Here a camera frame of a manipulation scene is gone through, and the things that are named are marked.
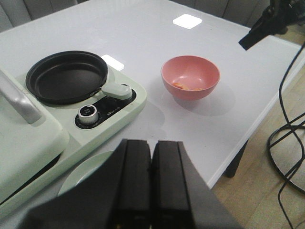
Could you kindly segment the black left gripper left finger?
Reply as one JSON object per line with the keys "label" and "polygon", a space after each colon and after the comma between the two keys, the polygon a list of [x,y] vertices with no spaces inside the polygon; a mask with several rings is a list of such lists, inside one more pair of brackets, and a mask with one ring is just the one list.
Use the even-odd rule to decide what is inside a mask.
{"label": "black left gripper left finger", "polygon": [[150,149],[124,139],[89,177],[62,195],[32,208],[24,229],[148,229]]}

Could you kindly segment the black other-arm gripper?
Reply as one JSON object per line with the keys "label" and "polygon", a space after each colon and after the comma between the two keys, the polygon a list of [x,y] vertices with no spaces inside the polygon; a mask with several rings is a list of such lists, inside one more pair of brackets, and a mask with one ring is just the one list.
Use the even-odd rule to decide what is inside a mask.
{"label": "black other-arm gripper", "polygon": [[263,15],[238,43],[248,50],[269,35],[285,34],[288,26],[304,23],[304,0],[271,0]]}

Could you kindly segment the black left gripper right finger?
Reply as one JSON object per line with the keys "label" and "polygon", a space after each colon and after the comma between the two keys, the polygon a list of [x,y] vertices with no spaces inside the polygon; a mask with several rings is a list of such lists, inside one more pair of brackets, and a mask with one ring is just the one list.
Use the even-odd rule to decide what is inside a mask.
{"label": "black left gripper right finger", "polygon": [[182,142],[159,141],[152,158],[153,229],[240,229],[191,162]]}

